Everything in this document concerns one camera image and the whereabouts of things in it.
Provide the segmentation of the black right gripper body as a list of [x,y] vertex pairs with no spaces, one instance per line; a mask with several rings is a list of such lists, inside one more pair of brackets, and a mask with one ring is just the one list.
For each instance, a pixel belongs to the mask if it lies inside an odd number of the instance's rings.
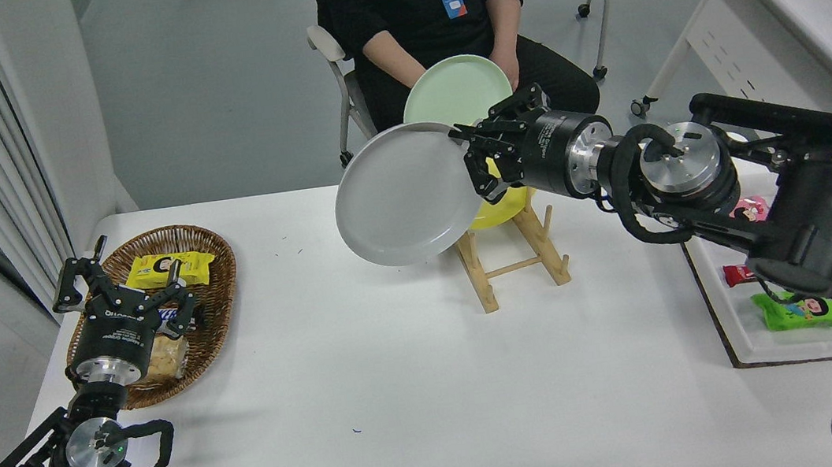
[[526,133],[519,153],[527,187],[574,198],[593,193],[589,154],[596,122],[591,113],[546,110],[527,125]]

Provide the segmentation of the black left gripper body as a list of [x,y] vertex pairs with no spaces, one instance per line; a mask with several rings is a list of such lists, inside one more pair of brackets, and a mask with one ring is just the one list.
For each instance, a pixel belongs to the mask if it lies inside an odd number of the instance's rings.
[[105,298],[93,298],[85,306],[85,321],[72,356],[76,370],[94,358],[119,358],[124,362],[150,359],[154,335],[161,318],[153,310],[143,311],[143,293],[116,295],[121,304],[112,307]]

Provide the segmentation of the person's left hand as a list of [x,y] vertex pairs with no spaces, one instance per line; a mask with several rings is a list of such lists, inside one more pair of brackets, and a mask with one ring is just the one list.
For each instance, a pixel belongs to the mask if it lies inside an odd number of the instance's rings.
[[520,84],[520,63],[518,62],[516,49],[496,50],[492,52],[491,58],[494,64],[498,65],[508,78],[512,91],[516,91]]

